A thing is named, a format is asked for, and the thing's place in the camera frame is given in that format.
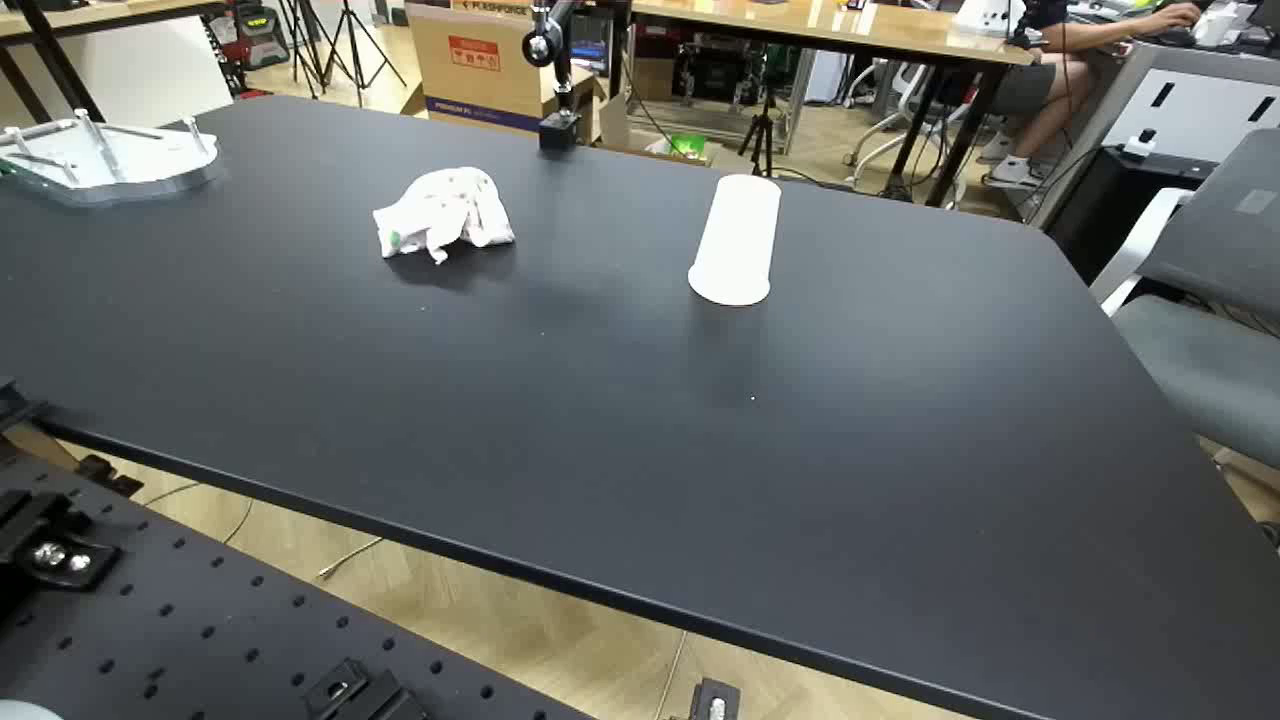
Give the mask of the black perforated breadboard plate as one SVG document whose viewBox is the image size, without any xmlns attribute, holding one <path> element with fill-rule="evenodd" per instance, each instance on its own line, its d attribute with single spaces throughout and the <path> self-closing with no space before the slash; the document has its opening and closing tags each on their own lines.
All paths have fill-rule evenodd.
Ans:
<svg viewBox="0 0 1280 720">
<path fill-rule="evenodd" d="M 585 720 L 24 452 L 0 492 L 5 720 Z"/>
</svg>

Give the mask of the wooden desk with black legs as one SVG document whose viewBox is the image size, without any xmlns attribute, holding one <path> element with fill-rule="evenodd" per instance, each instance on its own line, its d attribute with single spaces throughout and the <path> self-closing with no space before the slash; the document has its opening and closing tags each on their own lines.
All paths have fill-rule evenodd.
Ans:
<svg viewBox="0 0 1280 720">
<path fill-rule="evenodd" d="M 691 23 L 702 31 L 973 72 L 975 95 L 930 190 L 931 209 L 949 199 L 999 81 L 1013 68 L 1034 63 L 1030 46 L 1018 46 L 1005 35 L 967 31 L 951 10 L 884 0 L 865 0 L 859 6 L 850 0 L 633 0 L 633 10 L 643 21 Z"/>
</svg>

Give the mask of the white upside-down paper cup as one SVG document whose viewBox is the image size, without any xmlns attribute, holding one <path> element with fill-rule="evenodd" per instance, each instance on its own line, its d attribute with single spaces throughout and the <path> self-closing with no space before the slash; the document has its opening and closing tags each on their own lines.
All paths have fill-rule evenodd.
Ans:
<svg viewBox="0 0 1280 720">
<path fill-rule="evenodd" d="M 722 176 L 689 264 L 689 289 L 723 307 L 761 304 L 771 293 L 780 188 L 765 176 Z"/>
</svg>

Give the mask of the seated person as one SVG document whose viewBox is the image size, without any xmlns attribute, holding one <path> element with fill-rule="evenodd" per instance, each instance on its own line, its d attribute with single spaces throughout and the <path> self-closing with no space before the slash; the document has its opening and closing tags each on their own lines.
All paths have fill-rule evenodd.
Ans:
<svg viewBox="0 0 1280 720">
<path fill-rule="evenodd" d="M 1154 10 L 1114 23 L 1085 23 L 1068 10 L 1073 0 L 1025 0 L 1013 31 L 1019 46 L 1038 46 L 1030 68 L 1013 68 L 998 95 L 998 117 L 1025 117 L 1018 137 L 983 147 L 983 185 L 999 190 L 1034 190 L 1034 158 L 1082 117 L 1092 93 L 1088 50 L 1120 50 L 1130 38 L 1147 38 L 1173 26 L 1194 26 L 1202 6 L 1194 0 L 1166 0 Z"/>
</svg>

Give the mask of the white cloth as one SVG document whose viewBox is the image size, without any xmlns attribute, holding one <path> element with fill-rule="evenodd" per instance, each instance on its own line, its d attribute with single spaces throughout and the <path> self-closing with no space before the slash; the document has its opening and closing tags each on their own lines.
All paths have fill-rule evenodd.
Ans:
<svg viewBox="0 0 1280 720">
<path fill-rule="evenodd" d="M 398 204 L 374 212 L 378 248 L 385 256 L 425 251 L 446 264 L 456 245 L 514 245 L 518 228 L 485 166 L 437 166 L 418 176 Z"/>
</svg>

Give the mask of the cardboard box with red label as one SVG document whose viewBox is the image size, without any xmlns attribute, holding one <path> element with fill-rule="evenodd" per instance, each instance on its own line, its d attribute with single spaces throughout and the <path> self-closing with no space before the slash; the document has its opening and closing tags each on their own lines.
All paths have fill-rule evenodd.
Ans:
<svg viewBox="0 0 1280 720">
<path fill-rule="evenodd" d="M 428 117 L 535 131 L 558 107 L 558 81 L 533 68 L 520 38 L 535 0 L 418 0 L 410 31 Z M 606 81 L 574 59 L 581 141 L 601 141 Z"/>
</svg>

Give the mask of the grey office chair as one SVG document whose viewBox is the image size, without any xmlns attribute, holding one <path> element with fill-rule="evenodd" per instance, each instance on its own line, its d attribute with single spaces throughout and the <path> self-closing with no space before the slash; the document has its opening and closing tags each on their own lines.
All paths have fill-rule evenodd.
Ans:
<svg viewBox="0 0 1280 720">
<path fill-rule="evenodd" d="M 1250 131 L 1173 209 L 1118 330 L 1187 423 L 1280 460 L 1280 131 Z"/>
</svg>

